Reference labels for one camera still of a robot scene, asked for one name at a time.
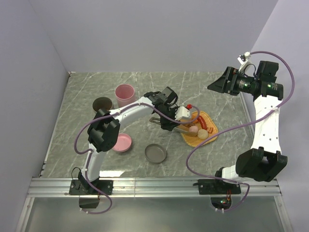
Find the pink egg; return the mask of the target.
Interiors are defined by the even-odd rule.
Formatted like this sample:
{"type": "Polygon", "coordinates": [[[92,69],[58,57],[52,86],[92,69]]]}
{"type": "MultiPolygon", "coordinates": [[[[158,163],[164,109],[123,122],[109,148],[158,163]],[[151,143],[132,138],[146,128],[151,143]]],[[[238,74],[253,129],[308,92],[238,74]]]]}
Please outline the pink egg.
{"type": "Polygon", "coordinates": [[[193,125],[189,128],[189,132],[191,133],[198,133],[198,131],[199,131],[199,128],[196,125],[193,125]]]}

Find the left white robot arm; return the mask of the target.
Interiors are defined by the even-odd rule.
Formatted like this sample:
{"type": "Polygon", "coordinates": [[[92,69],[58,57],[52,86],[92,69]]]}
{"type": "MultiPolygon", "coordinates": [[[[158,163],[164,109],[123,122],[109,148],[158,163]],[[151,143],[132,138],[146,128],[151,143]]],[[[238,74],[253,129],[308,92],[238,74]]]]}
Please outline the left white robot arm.
{"type": "Polygon", "coordinates": [[[98,110],[93,120],[82,128],[87,131],[89,148],[85,150],[86,163],[79,171],[77,180],[73,181],[73,188],[85,195],[97,194],[100,189],[100,167],[107,151],[116,145],[121,127],[153,113],[159,114],[162,129],[171,131],[178,126],[177,100],[176,92],[166,87],[163,91],[147,92],[138,100],[118,109],[98,110]]]}

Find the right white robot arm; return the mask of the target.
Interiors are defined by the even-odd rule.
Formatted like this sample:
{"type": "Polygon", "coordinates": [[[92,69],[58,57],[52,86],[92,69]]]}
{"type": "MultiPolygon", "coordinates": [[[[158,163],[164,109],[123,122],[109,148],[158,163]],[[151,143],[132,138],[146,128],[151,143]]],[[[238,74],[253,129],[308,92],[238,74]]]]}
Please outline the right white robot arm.
{"type": "Polygon", "coordinates": [[[199,194],[240,194],[239,181],[253,179],[257,182],[270,182],[287,165],[288,158],[281,153],[279,142],[278,105],[283,99],[283,85],[276,83],[278,63],[260,61],[256,76],[246,77],[242,67],[227,67],[223,75],[208,86],[209,90],[219,93],[238,95],[251,94],[256,119],[254,139],[251,149],[237,158],[236,164],[222,167],[216,179],[198,180],[199,194]]]}

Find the white steamed bun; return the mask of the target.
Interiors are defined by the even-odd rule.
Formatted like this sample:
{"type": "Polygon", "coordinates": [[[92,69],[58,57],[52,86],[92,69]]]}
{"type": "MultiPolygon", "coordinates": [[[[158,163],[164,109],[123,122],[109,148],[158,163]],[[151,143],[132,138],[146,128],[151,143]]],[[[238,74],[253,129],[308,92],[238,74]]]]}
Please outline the white steamed bun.
{"type": "Polygon", "coordinates": [[[209,136],[207,130],[200,129],[197,133],[197,136],[200,140],[206,140],[209,136]]]}

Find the metal tongs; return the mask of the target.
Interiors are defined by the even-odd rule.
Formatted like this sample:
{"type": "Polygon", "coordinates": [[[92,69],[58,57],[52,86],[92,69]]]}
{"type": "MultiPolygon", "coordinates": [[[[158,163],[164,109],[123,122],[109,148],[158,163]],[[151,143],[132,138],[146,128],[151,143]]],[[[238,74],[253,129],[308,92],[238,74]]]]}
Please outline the metal tongs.
{"type": "MultiPolygon", "coordinates": [[[[149,121],[151,123],[154,123],[154,124],[157,124],[157,125],[161,126],[159,118],[152,117],[152,118],[149,119],[149,121]]],[[[179,133],[187,134],[187,135],[192,136],[192,137],[197,136],[197,132],[191,132],[191,131],[188,131],[188,130],[183,130],[179,126],[174,127],[172,130],[176,131],[176,132],[179,132],[179,133]]]]}

